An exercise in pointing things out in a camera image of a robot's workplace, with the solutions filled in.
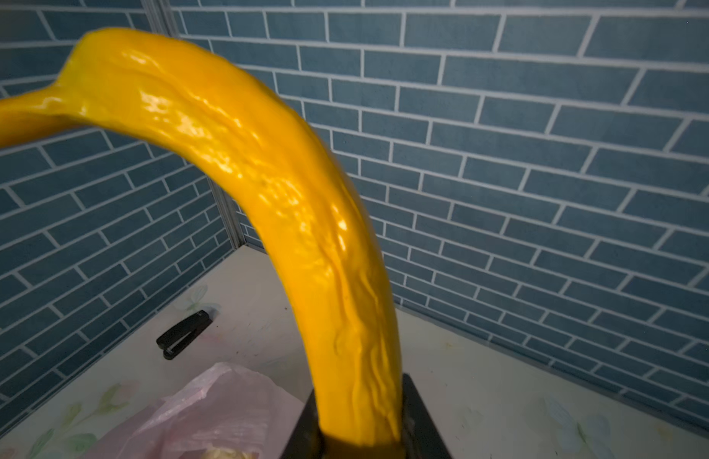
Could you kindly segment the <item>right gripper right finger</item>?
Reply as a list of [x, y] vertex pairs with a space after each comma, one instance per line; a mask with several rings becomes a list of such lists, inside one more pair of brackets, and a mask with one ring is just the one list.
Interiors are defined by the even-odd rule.
[[402, 376], [403, 444], [408, 459], [451, 459], [442, 436], [425, 407], [413, 379]]

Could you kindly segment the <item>yellow fake banana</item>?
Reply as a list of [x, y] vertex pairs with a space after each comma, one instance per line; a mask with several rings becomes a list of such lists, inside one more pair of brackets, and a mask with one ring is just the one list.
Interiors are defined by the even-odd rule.
[[354, 186], [308, 124], [222, 57], [119, 28], [85, 34], [50, 86], [0, 99], [0, 149], [82, 124], [180, 155], [239, 203], [295, 315], [327, 455], [404, 457], [388, 273]]

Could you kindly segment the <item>pink plastic bag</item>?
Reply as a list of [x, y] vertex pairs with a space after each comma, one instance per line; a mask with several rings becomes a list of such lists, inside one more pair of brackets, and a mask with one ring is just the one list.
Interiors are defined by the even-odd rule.
[[104, 435], [85, 458], [200, 458], [226, 448], [281, 456], [304, 403], [270, 378], [216, 363]]

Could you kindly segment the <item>black stapler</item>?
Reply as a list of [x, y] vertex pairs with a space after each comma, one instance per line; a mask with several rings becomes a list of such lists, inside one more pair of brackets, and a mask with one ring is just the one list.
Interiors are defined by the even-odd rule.
[[172, 326], [156, 340], [163, 358], [167, 361], [175, 359], [212, 323], [212, 317], [201, 310]]

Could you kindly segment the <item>cream fake fruit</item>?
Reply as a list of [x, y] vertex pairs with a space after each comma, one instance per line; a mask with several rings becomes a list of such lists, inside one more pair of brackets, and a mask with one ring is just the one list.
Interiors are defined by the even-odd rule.
[[258, 453], [239, 451], [238, 449], [210, 448], [200, 459], [257, 459]]

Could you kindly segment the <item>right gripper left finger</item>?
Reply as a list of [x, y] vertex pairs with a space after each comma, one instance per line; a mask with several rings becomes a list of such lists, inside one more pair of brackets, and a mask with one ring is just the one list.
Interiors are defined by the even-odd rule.
[[319, 428], [315, 392], [312, 391], [280, 458], [322, 459], [324, 456], [324, 438]]

